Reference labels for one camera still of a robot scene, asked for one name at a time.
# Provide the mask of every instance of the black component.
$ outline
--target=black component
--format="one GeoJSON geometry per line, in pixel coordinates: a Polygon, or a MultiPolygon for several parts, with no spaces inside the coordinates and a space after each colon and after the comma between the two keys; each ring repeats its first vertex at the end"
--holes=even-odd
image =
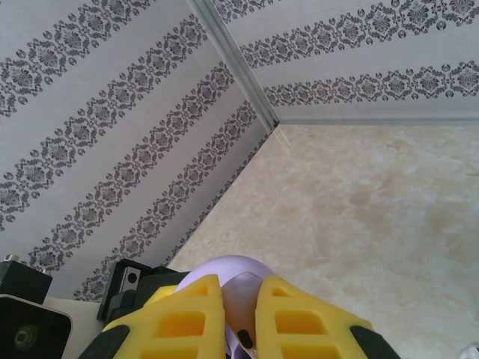
{"type": "Polygon", "coordinates": [[[163,266],[151,268],[132,260],[116,262],[110,271],[110,278],[103,293],[97,319],[107,325],[134,310],[140,309],[161,286],[177,285],[188,274],[178,273],[163,266]],[[130,272],[135,269],[139,275],[130,272]],[[123,282],[138,283],[136,289],[123,290],[123,282]]]}
{"type": "Polygon", "coordinates": [[[133,303],[135,302],[135,297],[136,292],[132,289],[115,295],[110,301],[109,310],[106,314],[106,322],[113,322],[134,311],[133,303]]]}
{"type": "Polygon", "coordinates": [[[0,358],[61,359],[70,318],[31,302],[0,295],[0,358]]]}
{"type": "Polygon", "coordinates": [[[104,331],[91,342],[78,359],[113,359],[128,334],[129,328],[126,325],[104,331]]]}
{"type": "MultiPolygon", "coordinates": [[[[112,298],[121,292],[121,286],[123,282],[124,275],[127,271],[128,268],[134,268],[138,269],[140,271],[139,275],[139,280],[141,280],[143,277],[147,275],[152,275],[152,274],[165,274],[165,273],[176,273],[176,271],[172,269],[168,269],[166,267],[157,267],[157,268],[151,268],[149,266],[145,266],[144,264],[137,263],[133,260],[120,260],[119,262],[116,262],[113,266],[112,269],[110,270],[110,276],[108,279],[108,283],[106,284],[106,290],[103,293],[102,297],[102,303],[100,305],[100,308],[98,310],[97,314],[97,319],[101,320],[102,322],[105,322],[105,324],[109,323],[109,320],[107,320],[107,316],[109,313],[112,313],[113,309],[110,309],[110,303],[112,301],[112,298]]],[[[127,277],[127,280],[131,283],[132,274],[136,276],[134,273],[130,273],[127,277]]]]}
{"type": "Polygon", "coordinates": [[[251,340],[251,337],[249,336],[249,333],[247,331],[239,331],[238,332],[238,339],[243,348],[246,349],[251,349],[253,348],[253,340],[251,340]]]}
{"type": "Polygon", "coordinates": [[[382,335],[359,325],[350,328],[367,359],[400,359],[382,335]]]}
{"type": "Polygon", "coordinates": [[[137,310],[144,306],[150,297],[162,286],[177,286],[188,272],[147,275],[140,280],[136,289],[136,298],[133,309],[137,310]]]}
{"type": "Polygon", "coordinates": [[[43,304],[52,277],[14,260],[0,262],[0,294],[43,304]]]}

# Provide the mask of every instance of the yellow plastic part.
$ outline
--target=yellow plastic part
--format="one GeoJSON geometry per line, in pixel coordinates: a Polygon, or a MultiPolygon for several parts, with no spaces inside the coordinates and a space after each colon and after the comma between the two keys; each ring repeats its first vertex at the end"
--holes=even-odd
{"type": "Polygon", "coordinates": [[[371,323],[276,276],[267,277],[256,308],[258,359],[367,359],[350,332],[371,323]]]}
{"type": "Polygon", "coordinates": [[[169,295],[172,295],[176,288],[177,286],[162,286],[158,288],[155,294],[153,294],[144,305],[152,304],[155,301],[159,301],[160,299],[163,299],[164,297],[168,297],[169,295]]]}
{"type": "Polygon", "coordinates": [[[115,359],[225,359],[225,312],[216,275],[111,322],[127,325],[115,359]]]}

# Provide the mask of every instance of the floor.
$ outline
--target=floor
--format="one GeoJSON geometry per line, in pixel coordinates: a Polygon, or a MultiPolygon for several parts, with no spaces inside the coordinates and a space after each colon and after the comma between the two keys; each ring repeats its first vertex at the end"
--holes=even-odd
{"type": "Polygon", "coordinates": [[[279,126],[171,267],[242,254],[402,358],[479,339],[479,127],[279,126]]]}

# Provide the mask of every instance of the wallpaper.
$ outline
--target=wallpaper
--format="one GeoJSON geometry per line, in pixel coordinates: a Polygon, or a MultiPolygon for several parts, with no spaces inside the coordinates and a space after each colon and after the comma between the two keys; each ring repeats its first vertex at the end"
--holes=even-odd
{"type": "Polygon", "coordinates": [[[116,260],[168,264],[268,133],[186,0],[26,4],[0,5],[0,249],[99,301],[116,260]]]}
{"type": "Polygon", "coordinates": [[[471,120],[475,0],[213,0],[282,120],[471,120]]]}

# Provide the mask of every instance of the white object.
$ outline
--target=white object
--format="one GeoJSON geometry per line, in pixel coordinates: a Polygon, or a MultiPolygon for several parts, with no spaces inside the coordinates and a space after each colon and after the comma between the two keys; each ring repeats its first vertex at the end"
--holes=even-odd
{"type": "Polygon", "coordinates": [[[461,352],[459,359],[479,359],[479,343],[470,344],[461,352]]]}

